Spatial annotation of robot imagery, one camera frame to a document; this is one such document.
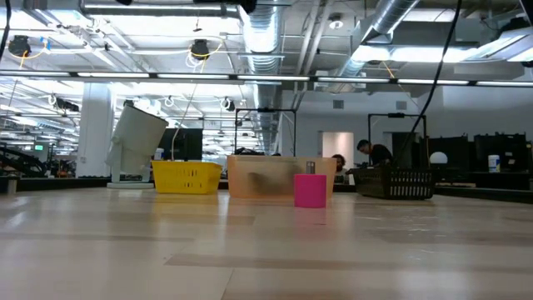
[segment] man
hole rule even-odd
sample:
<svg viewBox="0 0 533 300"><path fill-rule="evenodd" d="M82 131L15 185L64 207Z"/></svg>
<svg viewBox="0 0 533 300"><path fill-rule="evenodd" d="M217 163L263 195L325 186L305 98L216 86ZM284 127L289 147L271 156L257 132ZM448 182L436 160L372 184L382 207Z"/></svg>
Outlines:
<svg viewBox="0 0 533 300"><path fill-rule="evenodd" d="M348 170L344 168L346 159L341 154L335 154L331 158L336 159L335 183L350 184L350 175L346 174Z"/></svg>
<svg viewBox="0 0 533 300"><path fill-rule="evenodd" d="M385 166L392 163L392 154L389 149L383 145L372 145L367 140L361 140L357 144L357 150L359 150L360 153L370 155L374 167Z"/></svg>

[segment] computer monitor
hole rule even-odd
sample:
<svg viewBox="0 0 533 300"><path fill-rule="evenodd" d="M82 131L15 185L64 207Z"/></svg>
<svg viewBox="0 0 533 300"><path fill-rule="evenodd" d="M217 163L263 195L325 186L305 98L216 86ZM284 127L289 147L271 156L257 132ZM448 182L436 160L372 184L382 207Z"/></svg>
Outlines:
<svg viewBox="0 0 533 300"><path fill-rule="evenodd" d="M159 142L159 148L164 150L162 159L172 159L172 139L176 128L167 128ZM203 129L181 128L174 140L175 160L202 160Z"/></svg>

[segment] fluorescent light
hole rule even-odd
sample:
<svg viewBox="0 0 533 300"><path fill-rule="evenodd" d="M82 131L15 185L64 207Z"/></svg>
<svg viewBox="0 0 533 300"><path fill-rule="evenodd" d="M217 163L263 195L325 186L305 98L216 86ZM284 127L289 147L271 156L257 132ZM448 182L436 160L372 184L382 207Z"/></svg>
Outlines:
<svg viewBox="0 0 533 300"><path fill-rule="evenodd" d="M512 57L509 59L510 62L530 62L533 61L533 47L529 50L525 50L524 52L516 55L515 57Z"/></svg>
<svg viewBox="0 0 533 300"><path fill-rule="evenodd" d="M449 48L444 63L458 63L471 55L471 49ZM442 59L441 47L399 47L395 49L390 60L409 63L438 63Z"/></svg>
<svg viewBox="0 0 533 300"><path fill-rule="evenodd" d="M28 126L37 126L38 123L35 122L34 120L32 119L29 119L27 117L11 117L12 120L15 122L15 123L19 123L19 124L22 124L22 125L28 125Z"/></svg>
<svg viewBox="0 0 533 300"><path fill-rule="evenodd" d="M437 80L437 84L442 85L466 85L468 84L467 80Z"/></svg>
<svg viewBox="0 0 533 300"><path fill-rule="evenodd" d="M480 87L517 87L533 88L533 82L477 82Z"/></svg>
<svg viewBox="0 0 533 300"><path fill-rule="evenodd" d="M343 78L343 77L319 77L319 82L327 83L388 83L390 79L385 78Z"/></svg>
<svg viewBox="0 0 533 300"><path fill-rule="evenodd" d="M385 47L359 46L351 55L354 62L370 62L373 60L387 61L391 58L389 49Z"/></svg>
<svg viewBox="0 0 533 300"><path fill-rule="evenodd" d="M216 74L158 74L159 78L173 79L229 79L228 75Z"/></svg>
<svg viewBox="0 0 533 300"><path fill-rule="evenodd" d="M69 141L69 142L76 142L77 141L76 138L72 138L72 137L60 136L60 138L66 140L66 141Z"/></svg>
<svg viewBox="0 0 533 300"><path fill-rule="evenodd" d="M433 84L433 79L398 79L400 84ZM466 85L466 80L437 80L440 85Z"/></svg>
<svg viewBox="0 0 533 300"><path fill-rule="evenodd" d="M8 110L8 111L11 111L11 112L15 112L15 113L21 113L22 111L18 108L14 108L14 107L9 107L7 105L3 105L3 104L0 104L0 109L2 110Z"/></svg>
<svg viewBox="0 0 533 300"><path fill-rule="evenodd" d="M70 76L67 72L39 72L39 71L1 71L0 76Z"/></svg>
<svg viewBox="0 0 533 300"><path fill-rule="evenodd" d="M148 73L124 73L124 72L79 72L80 77L95 77L95 78L149 78Z"/></svg>
<svg viewBox="0 0 533 300"><path fill-rule="evenodd" d="M264 76L264 75L238 75L238 79L240 80L282 80L282 81L298 81L298 82L304 82L309 81L308 76Z"/></svg>
<svg viewBox="0 0 533 300"><path fill-rule="evenodd" d="M433 84L431 79L398 79L399 84Z"/></svg>
<svg viewBox="0 0 533 300"><path fill-rule="evenodd" d="M33 145L33 142L5 142L10 145Z"/></svg>
<svg viewBox="0 0 533 300"><path fill-rule="evenodd" d="M520 41L525 35L517 35L515 37L502 37L494 42L489 42L479 48L468 56L468 59L472 58L489 58L493 54L498 53L500 50L509 47L510 45Z"/></svg>

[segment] pipe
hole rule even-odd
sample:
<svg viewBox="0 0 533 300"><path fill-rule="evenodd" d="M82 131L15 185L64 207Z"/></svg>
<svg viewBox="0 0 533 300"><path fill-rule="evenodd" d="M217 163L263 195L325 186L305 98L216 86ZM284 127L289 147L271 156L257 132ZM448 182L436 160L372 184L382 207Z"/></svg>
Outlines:
<svg viewBox="0 0 533 300"><path fill-rule="evenodd" d="M258 6L249 16L237 5L195 4L191 1L150 1L150 4L123 6L108 1L82 0L81 10L89 15L126 16L172 16L172 17L215 17L235 18L242 22L243 36L247 52L275 53L281 36L281 7ZM280 71L278 57L248 57L248 66L253 74L277 74ZM254 103L258 108L278 108L281 106L281 89L274 86L254 86ZM260 127L266 148L270 147L275 132L270 118L260 116Z"/></svg>
<svg viewBox="0 0 533 300"><path fill-rule="evenodd" d="M247 52L276 53L281 36L281 8L260 6L249 15L249 26L243 28L244 42ZM251 73L267 75L280 71L280 58L266 56L248 57L248 67ZM254 85L253 96L256 108L280 108L281 89L279 86ZM275 122L279 114L269 113L259 116L259 127L262 131L262 143L265 151L271 150L276 136Z"/></svg>
<svg viewBox="0 0 533 300"><path fill-rule="evenodd" d="M392 33L419 1L380 0L376 7L372 28L380 34Z"/></svg>
<svg viewBox="0 0 533 300"><path fill-rule="evenodd" d="M237 5L195 4L192 1L150 1L150 4L121 5L110 1L82 0L81 10L89 15L154 16L154 17L213 17L241 19Z"/></svg>
<svg viewBox="0 0 533 300"><path fill-rule="evenodd" d="M300 56L298 57L298 64L296 65L296 70L294 75L300 75L301 67L303 67L303 61L306 58L307 49L309 48L309 42L311 41L311 35L313 34L313 29L315 28L316 17L318 16L318 7L320 5L320 0L315 0L311 8L311 19L309 25L307 25L306 34L303 38L303 43L301 45Z"/></svg>
<svg viewBox="0 0 533 300"><path fill-rule="evenodd" d="M320 25L318 26L316 36L313 38L313 44L311 46L311 50L309 51L309 57L307 58L306 67L303 69L304 75L307 75L311 70L311 65L313 64L313 60L315 60L318 44L320 43L321 36L324 33L324 27L326 26L327 19L330 17L331 7L333 6L334 2L335 1L333 0L327 0L326 6L324 7L324 11L322 12L322 20L320 21Z"/></svg>
<svg viewBox="0 0 533 300"><path fill-rule="evenodd" d="M359 44L379 35L392 33L419 1L420 0L380 0L377 4L376 13L374 14L369 33L362 38ZM356 77L365 64L366 61L358 58L356 48L344 66L339 70L337 76L347 78ZM343 85L344 84L335 84L333 89L338 90Z"/></svg>

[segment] transparent bin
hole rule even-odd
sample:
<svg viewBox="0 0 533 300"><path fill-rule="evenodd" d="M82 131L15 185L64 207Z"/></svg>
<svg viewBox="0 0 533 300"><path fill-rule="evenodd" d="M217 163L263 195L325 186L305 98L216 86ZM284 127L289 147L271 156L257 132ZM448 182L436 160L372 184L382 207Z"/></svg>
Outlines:
<svg viewBox="0 0 533 300"><path fill-rule="evenodd" d="M152 161L158 193L215 193L222 166L213 162Z"/></svg>
<svg viewBox="0 0 533 300"><path fill-rule="evenodd" d="M227 180L234 198L291 198L294 175L306 172L306 162L315 162L315 174L327 176L327 197L333 194L336 159L321 157L227 157Z"/></svg>

